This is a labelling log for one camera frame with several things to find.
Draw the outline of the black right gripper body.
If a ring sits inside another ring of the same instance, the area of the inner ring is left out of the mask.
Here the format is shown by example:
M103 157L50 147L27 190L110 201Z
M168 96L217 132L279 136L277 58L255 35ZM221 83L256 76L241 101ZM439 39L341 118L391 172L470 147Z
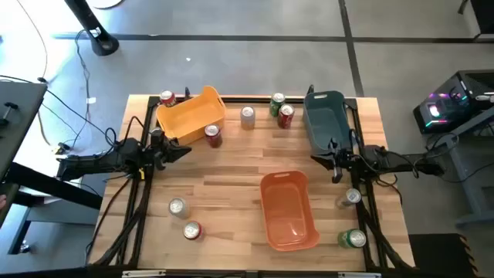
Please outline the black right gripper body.
M355 153L348 148L341 147L334 139L329 144L329 156L333 167L333 183L339 183L343 177L343 169L350 170L355 163Z

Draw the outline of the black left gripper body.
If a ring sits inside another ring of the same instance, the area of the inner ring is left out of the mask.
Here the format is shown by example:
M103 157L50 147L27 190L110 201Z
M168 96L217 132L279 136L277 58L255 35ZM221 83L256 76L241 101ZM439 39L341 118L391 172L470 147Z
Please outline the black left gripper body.
M151 135L151 141L148 152L150 153L150 158L154 162L154 167L158 171L163 171L167 163L167 148L169 145L169 140L166 136L162 135Z

